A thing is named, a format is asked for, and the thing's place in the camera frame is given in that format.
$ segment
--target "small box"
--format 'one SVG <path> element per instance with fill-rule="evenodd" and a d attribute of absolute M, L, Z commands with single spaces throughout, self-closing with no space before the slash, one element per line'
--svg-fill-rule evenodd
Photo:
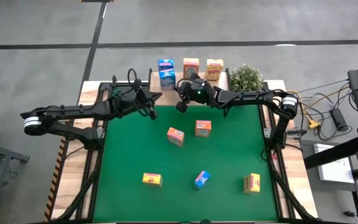
<path fill-rule="evenodd" d="M 142 182 L 150 185 L 162 187 L 162 176 L 160 174 L 144 173 Z"/>
<path fill-rule="evenodd" d="M 173 59 L 158 60 L 158 71 L 173 69 Z"/>
<path fill-rule="evenodd" d="M 222 59 L 217 59 L 217 60 L 207 59 L 205 79 L 211 81 L 219 80 L 222 70 L 223 70 Z"/>
<path fill-rule="evenodd" d="M 171 143 L 182 146 L 185 141 L 185 133 L 183 131 L 178 131 L 175 128 L 169 128 L 167 138 Z"/>
<path fill-rule="evenodd" d="M 259 174 L 249 174 L 244 178 L 244 193 L 260 192 Z"/>
<path fill-rule="evenodd" d="M 183 59 L 183 78 L 190 78 L 190 75 L 195 72 L 198 73 L 200 67 L 200 60 L 198 58 L 184 58 Z"/>
<path fill-rule="evenodd" d="M 210 174 L 207 173 L 205 170 L 201 171 L 200 174 L 198 174 L 198 177 L 194 181 L 194 186 L 199 190 L 201 189 L 205 182 L 209 179 Z"/>
<path fill-rule="evenodd" d="M 173 69 L 159 71 L 158 74 L 160 75 L 161 90 L 173 90 L 176 84 L 175 72 Z"/>
<path fill-rule="evenodd" d="M 212 123 L 211 121 L 196 121 L 195 136 L 208 137 L 211 134 Z"/>

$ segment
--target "table frame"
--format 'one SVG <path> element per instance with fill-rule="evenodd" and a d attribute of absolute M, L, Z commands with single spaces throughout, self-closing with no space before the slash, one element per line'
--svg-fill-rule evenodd
<path fill-rule="evenodd" d="M 229 78 L 229 75 L 228 75 L 229 70 L 226 69 L 226 72 L 224 72 L 223 74 L 226 79 L 226 80 L 223 80 L 223 85 L 226 84 L 227 89 L 230 90 L 230 81 L 228 79 Z M 148 80 L 148 82 L 143 82 L 142 86 L 150 89 L 150 86 L 152 86 L 153 83 L 155 83 L 155 82 L 152 83 L 151 79 L 152 79 L 152 69 L 150 68 L 149 80 Z M 108 95 L 106 93 L 106 92 L 108 92 L 106 87 L 109 86 L 110 82 L 98 82 L 98 83 L 99 83 L 99 89 L 98 89 L 98 96 L 96 97 L 96 100 L 103 100 Z M 119 85 L 120 86 L 128 86 L 128 83 L 120 82 Z M 94 103 L 94 101 L 92 101 L 90 99 L 89 99 L 89 101 L 87 101 L 87 100 L 85 100 L 85 101 L 86 101 L 86 103 L 84 104 L 83 101 L 81 101 L 81 99 L 80 99 L 80 102 L 82 102 L 83 105 L 91 105 Z M 261 122 L 261 125 L 263 128 L 272 128 L 275 126 L 275 123 L 276 123 L 275 115 L 266 106 L 259 106 L 259 116 L 260 116 L 260 122 Z M 90 123 L 94 127 L 101 125 L 101 123 L 99 121 L 96 121 L 96 120 L 89 121 L 88 120 L 87 125 L 74 122 L 74 126 L 77 126 L 80 128 L 85 128 L 86 126 L 89 126 Z M 107 123 L 102 124 L 104 129 L 106 129 L 106 125 L 107 125 Z M 70 144 L 71 149 L 73 148 L 72 147 L 73 143 L 74 143 L 74 145 L 79 145 L 79 146 L 81 145 L 79 142 L 72 141 Z M 96 200 L 96 191 L 97 191 L 99 175 L 96 176 L 95 181 L 92 183 L 92 186 L 90 188 L 91 192 L 88 191 L 85 194 L 85 196 L 80 199 L 77 210 L 76 210 L 75 214 L 71 216 L 71 220 L 64 220 L 64 221 L 63 220 L 53 220 L 53 218 L 52 218 L 52 213 L 55 208 L 56 198 L 58 197 L 58 194 L 57 194 L 58 187 L 59 187 L 60 181 L 62 179 L 62 174 L 63 174 L 62 171 L 63 171 L 63 167 L 65 165 L 65 157 L 68 154 L 68 151 L 69 151 L 69 142 L 65 138 L 62 138 L 61 144 L 60 144 L 60 150 L 58 152 L 58 157 L 57 157 L 57 165 L 55 166 L 55 172 L 54 172 L 53 178 L 52 178 L 50 194 L 48 196 L 47 210 L 45 211 L 44 222 L 49 222 L 52 220 L 54 223 L 91 223 L 93 220 L 93 212 L 94 212 L 94 205 L 95 205 L 95 200 Z M 103 151 L 94 151 L 94 152 L 85 151 L 85 153 L 86 153 L 86 159 L 85 159 L 85 165 L 84 165 L 83 178 L 81 180 L 81 187 L 83 187 L 85 185 L 86 180 L 89 178 L 90 173 L 92 173 L 92 171 L 93 171 L 92 164 L 98 165 L 98 163 L 96 161 L 101 161 L 101 158 L 103 156 Z M 289 181 L 288 181 L 288 177 L 287 177 L 286 166 L 284 163 L 284 155 L 281 150 L 277 151 L 276 156 L 274 157 L 274 164 L 275 164 L 276 170 L 278 170 L 280 175 L 282 176 L 284 183 L 286 183 L 288 185 Z M 276 181 L 273 179 L 272 176 L 270 176 L 270 178 L 272 180 L 271 184 L 273 187 L 273 194 L 275 197 L 275 205 L 276 205 L 278 220 L 280 222 L 294 221 L 294 222 L 303 223 L 303 220 L 296 219 L 296 217 L 299 217 L 299 215 L 296 212 L 294 212 L 290 201 L 284 196 L 284 193 L 281 190 L 280 186 L 278 186 L 278 184 L 276 183 Z M 313 215 L 316 215 L 316 209 L 314 207 L 314 202 L 313 202 L 313 206 L 309 209 L 309 212 L 311 212 Z"/>

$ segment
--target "desk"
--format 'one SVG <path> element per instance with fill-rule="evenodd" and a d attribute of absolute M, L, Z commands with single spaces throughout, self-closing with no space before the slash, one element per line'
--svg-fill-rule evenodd
<path fill-rule="evenodd" d="M 84 82 L 83 88 L 81 90 L 79 104 L 92 105 L 96 99 L 96 95 L 100 83 L 101 82 Z M 274 88 L 285 89 L 284 83 L 281 80 L 271 80 L 268 81 L 267 83 L 268 83 L 268 87 L 271 89 Z M 226 74 L 223 73 L 221 75 L 221 79 L 218 82 L 212 84 L 217 85 L 223 89 L 227 88 Z M 158 89 L 159 89 L 158 75 L 156 73 L 153 73 L 150 76 L 150 90 L 159 91 Z M 157 100 L 156 105 L 163 106 L 163 105 L 176 104 L 178 99 L 179 98 L 178 96 L 176 96 L 175 92 L 170 91 L 164 93 L 164 95 L 159 100 Z M 267 125 L 269 126 L 270 123 L 269 123 L 269 116 L 267 114 L 267 110 L 264 110 L 264 116 L 265 116 L 265 120 L 267 121 Z M 74 122 L 74 125 L 79 128 L 85 128 L 91 126 L 92 121 L 93 121 L 92 119 L 76 120 Z M 294 124 L 293 121 L 291 121 L 290 126 L 288 128 L 293 128 L 293 127 Z M 296 140 L 289 139 L 288 143 L 299 146 Z M 44 221 L 47 221 L 50 218 L 59 217 L 67 208 L 67 206 L 69 206 L 69 204 L 74 199 L 75 195 L 78 193 L 81 187 L 81 180 L 83 178 L 87 152 L 85 150 L 80 150 L 72 154 L 67 159 L 63 159 L 65 157 L 65 154 L 70 153 L 81 146 L 82 145 L 78 141 L 68 142 L 65 141 L 65 139 L 62 139 L 61 141 L 61 146 L 57 158 L 57 164 L 55 167 L 55 172 L 52 177 L 52 184 L 50 187 L 50 193 L 47 200 L 47 210 L 45 211 Z M 313 196 L 311 193 L 301 152 L 291 147 L 286 147 L 286 149 L 283 150 L 282 152 L 285 161 L 285 168 L 287 171 L 288 182 L 292 192 L 295 194 L 295 196 L 300 201 L 300 203 L 307 209 L 307 211 L 313 216 L 317 217 L 316 208 L 314 206 Z M 279 196 L 283 208 L 283 216 L 287 217 L 288 211 L 286 211 L 286 207 L 287 207 L 285 205 L 286 200 L 283 193 L 280 190 L 279 190 Z M 85 202 L 82 209 L 81 217 L 86 217 L 88 214 L 90 198 L 91 198 L 91 191 L 89 190 L 84 200 Z"/>

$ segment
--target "orange juice box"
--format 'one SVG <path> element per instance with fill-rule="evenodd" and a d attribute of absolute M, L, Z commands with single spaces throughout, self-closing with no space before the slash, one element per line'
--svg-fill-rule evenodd
<path fill-rule="evenodd" d="M 182 146 L 183 142 L 185 141 L 185 133 L 175 128 L 169 128 L 167 133 L 168 141 L 174 143 L 178 146 Z"/>
<path fill-rule="evenodd" d="M 222 59 L 217 59 L 217 60 L 207 59 L 205 79 L 212 80 L 212 81 L 219 80 L 222 70 L 223 70 Z"/>
<path fill-rule="evenodd" d="M 208 137 L 211 134 L 212 123 L 211 121 L 196 121 L 195 135 L 200 137 Z"/>
<path fill-rule="evenodd" d="M 162 187 L 162 176 L 160 174 L 144 173 L 142 182 L 150 185 L 159 185 Z"/>
<path fill-rule="evenodd" d="M 184 58 L 183 59 L 183 78 L 190 78 L 190 75 L 195 72 L 198 73 L 200 67 L 200 60 L 198 58 Z"/>
<path fill-rule="evenodd" d="M 259 174 L 249 174 L 244 178 L 244 193 L 260 192 Z"/>

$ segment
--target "gray floor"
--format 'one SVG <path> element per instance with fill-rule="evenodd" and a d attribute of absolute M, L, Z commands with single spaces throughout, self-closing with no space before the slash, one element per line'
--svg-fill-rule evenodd
<path fill-rule="evenodd" d="M 0 0 L 0 45 L 91 43 L 100 6 L 76 0 Z M 99 43 L 352 39 L 358 39 L 358 0 L 118 0 L 108 4 Z M 42 220 L 58 138 L 26 136 L 19 113 L 75 104 L 88 53 L 0 50 L 0 146 L 31 154 L 29 164 L 12 164 L 19 176 L 8 179 L 0 194 L 0 223 Z M 89 79 L 110 80 L 113 74 L 125 79 L 132 67 L 147 78 L 149 67 L 157 69 L 157 59 L 174 58 L 181 68 L 183 57 L 201 62 L 223 58 L 231 70 L 248 63 L 265 79 L 281 79 L 287 89 L 302 90 L 345 79 L 348 70 L 358 68 L 358 45 L 98 49 Z M 200 70 L 205 70 L 204 63 Z M 318 91 L 330 93 L 343 84 Z M 318 108 L 329 109 L 324 103 Z M 357 128 L 358 115 L 347 101 L 341 109 L 348 124 Z M 324 130 L 327 135 L 333 131 L 330 121 Z M 353 131 L 333 141 L 355 136 Z M 317 140 L 313 133 L 304 139 Z M 341 215 L 354 209 L 349 192 L 317 187 L 313 196 L 324 220 L 355 222 Z"/>

